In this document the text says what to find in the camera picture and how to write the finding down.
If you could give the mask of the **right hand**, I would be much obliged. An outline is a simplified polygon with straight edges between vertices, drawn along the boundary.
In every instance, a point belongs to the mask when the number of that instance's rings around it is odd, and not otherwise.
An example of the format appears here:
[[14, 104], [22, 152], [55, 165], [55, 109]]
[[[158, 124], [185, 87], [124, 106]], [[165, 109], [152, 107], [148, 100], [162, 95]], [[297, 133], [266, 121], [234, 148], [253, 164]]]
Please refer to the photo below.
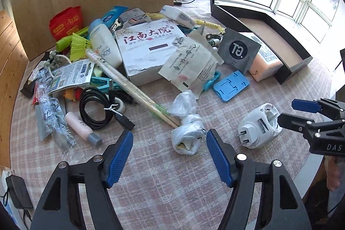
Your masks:
[[340, 173], [333, 156], [325, 156], [325, 171], [327, 176], [327, 187], [330, 191], [335, 191], [340, 186]]

